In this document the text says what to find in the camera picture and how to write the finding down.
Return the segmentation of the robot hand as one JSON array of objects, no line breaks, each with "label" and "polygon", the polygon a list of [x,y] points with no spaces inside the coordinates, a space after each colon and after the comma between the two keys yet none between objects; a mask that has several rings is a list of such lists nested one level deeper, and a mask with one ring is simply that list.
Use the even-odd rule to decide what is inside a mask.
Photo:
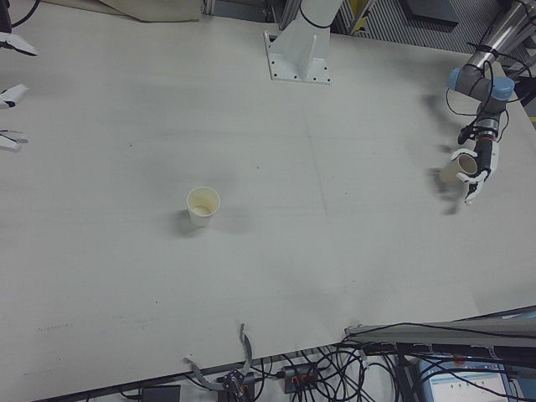
[{"label": "robot hand", "polygon": [[[21,54],[38,56],[39,51],[21,36],[15,33],[1,32],[1,46]],[[24,84],[15,85],[1,91],[1,109],[11,109],[21,102],[28,87]],[[28,143],[27,136],[20,131],[1,130],[1,149],[8,152],[19,152],[23,144]]]},{"label": "robot hand", "polygon": [[465,205],[472,205],[474,199],[482,191],[485,182],[497,171],[499,150],[500,146],[495,140],[491,137],[482,137],[476,141],[473,150],[460,148],[451,154],[452,161],[460,159],[461,156],[467,156],[472,158],[477,165],[477,170],[472,174],[464,172],[456,174],[456,178],[467,185]]}]

